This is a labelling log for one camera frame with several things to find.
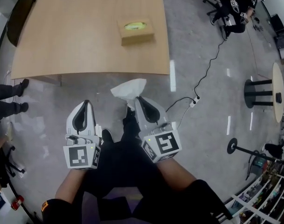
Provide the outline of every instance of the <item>white tissue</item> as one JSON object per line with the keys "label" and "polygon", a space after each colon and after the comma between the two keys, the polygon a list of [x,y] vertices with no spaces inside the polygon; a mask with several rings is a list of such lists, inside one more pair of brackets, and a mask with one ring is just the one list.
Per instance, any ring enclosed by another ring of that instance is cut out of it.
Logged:
{"label": "white tissue", "polygon": [[113,96],[125,100],[128,107],[134,111],[134,99],[143,92],[146,82],[146,79],[130,80],[111,89],[111,92]]}

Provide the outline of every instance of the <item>round wooden tabletop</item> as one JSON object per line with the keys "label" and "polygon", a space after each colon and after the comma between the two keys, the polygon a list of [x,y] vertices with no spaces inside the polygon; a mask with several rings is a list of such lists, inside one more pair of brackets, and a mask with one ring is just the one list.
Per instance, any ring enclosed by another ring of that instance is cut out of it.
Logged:
{"label": "round wooden tabletop", "polygon": [[[276,102],[276,93],[282,94],[282,103]],[[272,97],[273,109],[276,121],[279,123],[282,120],[284,112],[284,81],[281,69],[277,63],[273,63],[272,67]]]}

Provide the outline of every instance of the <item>orange logo patch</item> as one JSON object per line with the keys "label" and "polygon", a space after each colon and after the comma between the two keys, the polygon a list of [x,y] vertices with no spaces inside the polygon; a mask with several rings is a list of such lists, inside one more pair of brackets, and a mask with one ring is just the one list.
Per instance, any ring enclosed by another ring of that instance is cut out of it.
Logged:
{"label": "orange logo patch", "polygon": [[45,202],[44,204],[42,204],[42,207],[41,207],[41,211],[43,212],[44,209],[48,206],[48,202]]}

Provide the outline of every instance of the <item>black metal pole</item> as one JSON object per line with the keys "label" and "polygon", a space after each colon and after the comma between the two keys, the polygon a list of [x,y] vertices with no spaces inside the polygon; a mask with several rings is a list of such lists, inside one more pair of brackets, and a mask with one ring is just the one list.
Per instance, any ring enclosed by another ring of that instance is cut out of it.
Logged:
{"label": "black metal pole", "polygon": [[260,84],[271,84],[272,80],[252,81],[248,85],[260,85]]}
{"label": "black metal pole", "polygon": [[268,96],[272,95],[272,91],[260,91],[260,92],[246,92],[244,96]]}
{"label": "black metal pole", "polygon": [[284,164],[284,161],[283,161],[283,160],[275,159],[275,158],[270,158],[270,157],[267,157],[267,156],[265,156],[265,155],[255,153],[255,152],[253,152],[253,151],[247,150],[247,149],[242,148],[242,147],[236,146],[235,149],[238,149],[238,150],[240,150],[240,151],[242,151],[242,152],[245,152],[245,153],[247,153],[247,154],[251,154],[251,155],[254,155],[254,156],[257,156],[257,157],[260,157],[260,158],[269,160],[269,161],[272,161],[272,162],[278,162],[278,163]]}
{"label": "black metal pole", "polygon": [[273,102],[252,102],[253,105],[273,106]]}

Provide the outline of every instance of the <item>power strip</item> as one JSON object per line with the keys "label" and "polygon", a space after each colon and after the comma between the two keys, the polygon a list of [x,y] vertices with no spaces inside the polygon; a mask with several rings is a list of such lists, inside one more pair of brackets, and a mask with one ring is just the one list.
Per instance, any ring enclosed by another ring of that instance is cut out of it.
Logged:
{"label": "power strip", "polygon": [[191,107],[191,108],[194,108],[194,106],[199,102],[199,100],[200,100],[200,97],[195,97],[194,98],[194,100],[195,100],[195,104],[194,104],[194,102],[192,101],[190,104],[189,104],[189,106]]}

